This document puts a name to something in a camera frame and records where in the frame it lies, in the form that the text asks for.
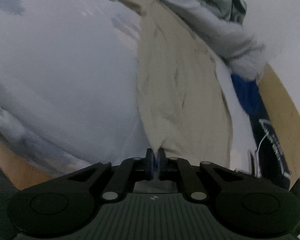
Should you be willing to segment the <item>black lettered jacket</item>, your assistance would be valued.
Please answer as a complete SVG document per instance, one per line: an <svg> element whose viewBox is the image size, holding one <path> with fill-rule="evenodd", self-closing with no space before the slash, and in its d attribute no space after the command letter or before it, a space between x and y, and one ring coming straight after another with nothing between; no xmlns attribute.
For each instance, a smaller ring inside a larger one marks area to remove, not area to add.
<svg viewBox="0 0 300 240"><path fill-rule="evenodd" d="M275 186L290 188L290 171L275 130L269 119L249 116L257 149L252 153L253 175Z"/></svg>

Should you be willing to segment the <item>beige t-shirt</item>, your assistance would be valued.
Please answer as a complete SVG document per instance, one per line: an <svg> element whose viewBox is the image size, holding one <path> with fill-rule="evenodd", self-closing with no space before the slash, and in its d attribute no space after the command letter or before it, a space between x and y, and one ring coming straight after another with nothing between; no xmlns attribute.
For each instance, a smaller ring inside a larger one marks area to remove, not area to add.
<svg viewBox="0 0 300 240"><path fill-rule="evenodd" d="M141 17L138 107L154 152L230 165L232 120L206 43L159 0L115 0Z"/></svg>

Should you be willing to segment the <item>wooden headboard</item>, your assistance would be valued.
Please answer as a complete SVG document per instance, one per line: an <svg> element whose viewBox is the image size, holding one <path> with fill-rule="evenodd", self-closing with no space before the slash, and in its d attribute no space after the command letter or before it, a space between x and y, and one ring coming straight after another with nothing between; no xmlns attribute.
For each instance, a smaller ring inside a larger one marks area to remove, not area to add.
<svg viewBox="0 0 300 240"><path fill-rule="evenodd" d="M290 184L293 185L300 178L300 115L269 64L265 65L258 86L291 172Z"/></svg>

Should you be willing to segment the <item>light blue patterned duvet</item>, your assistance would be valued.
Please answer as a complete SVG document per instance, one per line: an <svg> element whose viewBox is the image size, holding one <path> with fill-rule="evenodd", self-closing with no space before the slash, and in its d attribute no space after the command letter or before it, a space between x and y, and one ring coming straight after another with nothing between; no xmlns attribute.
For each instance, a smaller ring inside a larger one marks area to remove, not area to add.
<svg viewBox="0 0 300 240"><path fill-rule="evenodd" d="M266 64L264 46L243 24L218 18L200 0L161 0L181 17L237 75L255 80Z"/></svg>

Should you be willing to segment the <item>royal blue garment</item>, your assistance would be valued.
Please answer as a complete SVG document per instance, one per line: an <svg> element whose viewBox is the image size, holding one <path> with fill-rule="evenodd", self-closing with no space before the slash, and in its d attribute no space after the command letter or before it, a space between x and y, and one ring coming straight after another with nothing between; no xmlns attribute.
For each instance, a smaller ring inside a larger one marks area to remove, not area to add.
<svg viewBox="0 0 300 240"><path fill-rule="evenodd" d="M246 81L237 74L230 75L238 101L247 115L269 119L256 81Z"/></svg>

